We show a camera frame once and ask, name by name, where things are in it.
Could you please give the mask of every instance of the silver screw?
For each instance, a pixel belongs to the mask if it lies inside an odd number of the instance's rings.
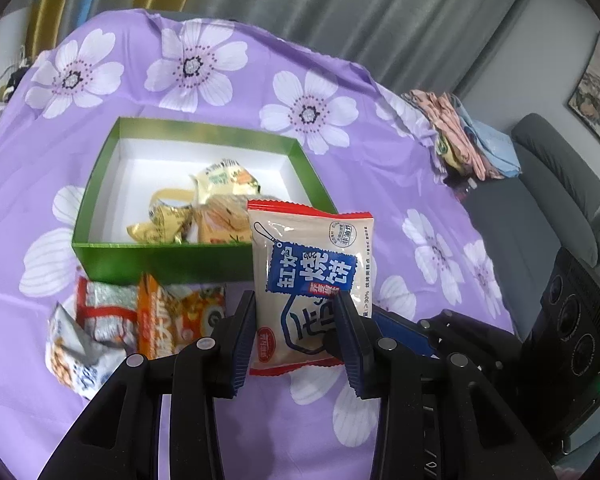
[[[451,363],[459,368],[464,368],[469,364],[469,359],[464,354],[452,354]]]
[[[126,365],[136,368],[144,362],[144,356],[142,354],[133,354],[126,358]]]
[[[378,346],[382,350],[394,350],[398,346],[398,343],[395,342],[395,339],[391,339],[390,337],[382,337],[378,339]]]
[[[216,346],[216,340],[212,337],[203,337],[202,339],[198,339],[196,346],[201,350],[211,350]]]

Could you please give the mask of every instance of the red circular logo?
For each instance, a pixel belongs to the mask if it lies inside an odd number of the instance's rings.
[[[258,330],[258,359],[261,363],[268,362],[276,350],[276,336],[268,326]]]

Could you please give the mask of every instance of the round stamp logo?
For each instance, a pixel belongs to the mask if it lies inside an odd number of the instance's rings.
[[[356,228],[346,222],[331,222],[329,238],[336,247],[349,247],[356,241]]]
[[[268,362],[276,350],[276,336],[268,326],[258,330],[258,359],[261,363]]]

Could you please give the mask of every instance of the pile of clothes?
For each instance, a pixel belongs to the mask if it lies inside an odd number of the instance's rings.
[[[449,177],[475,175],[479,180],[520,174],[520,162],[511,138],[490,126],[472,120],[455,95],[412,90],[403,94],[438,131],[436,153],[444,161]]]

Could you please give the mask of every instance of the camera lens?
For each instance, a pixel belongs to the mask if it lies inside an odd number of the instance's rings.
[[[574,374],[580,376],[589,369],[593,362],[593,352],[596,349],[596,342],[593,341],[591,334],[585,334],[580,338],[573,349],[571,357],[571,370]]]
[[[571,295],[564,302],[558,316],[558,336],[563,341],[569,339],[578,327],[580,320],[580,302],[578,298]]]
[[[549,302],[551,304],[557,303],[560,299],[560,295],[562,293],[562,277],[556,276],[554,280],[551,282],[551,286],[549,287]]]

